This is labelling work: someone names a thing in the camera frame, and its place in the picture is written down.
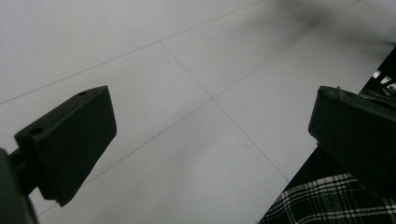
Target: plaid fabric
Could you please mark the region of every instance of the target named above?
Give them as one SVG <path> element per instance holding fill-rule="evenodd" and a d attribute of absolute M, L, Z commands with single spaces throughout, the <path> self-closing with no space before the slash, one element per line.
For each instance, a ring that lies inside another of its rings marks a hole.
<path fill-rule="evenodd" d="M 285 190 L 259 223 L 396 223 L 396 203 L 335 175 Z"/>

